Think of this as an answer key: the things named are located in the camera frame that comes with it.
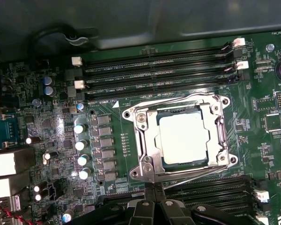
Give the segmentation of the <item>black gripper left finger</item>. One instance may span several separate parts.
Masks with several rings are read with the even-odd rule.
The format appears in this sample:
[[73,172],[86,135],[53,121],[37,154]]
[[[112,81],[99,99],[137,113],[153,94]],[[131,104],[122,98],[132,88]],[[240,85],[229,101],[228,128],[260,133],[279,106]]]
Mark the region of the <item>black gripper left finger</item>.
[[71,225],[152,225],[155,213],[155,184],[146,183],[144,199],[131,201],[127,207],[109,203],[70,221]]

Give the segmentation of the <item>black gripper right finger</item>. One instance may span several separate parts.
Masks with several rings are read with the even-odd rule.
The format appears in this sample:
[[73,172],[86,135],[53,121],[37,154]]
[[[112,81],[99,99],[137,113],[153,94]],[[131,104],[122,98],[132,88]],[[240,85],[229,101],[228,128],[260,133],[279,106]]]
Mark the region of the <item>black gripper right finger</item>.
[[191,209],[169,200],[163,185],[155,184],[155,223],[157,225],[254,225],[249,218],[237,217],[207,204],[197,204]]

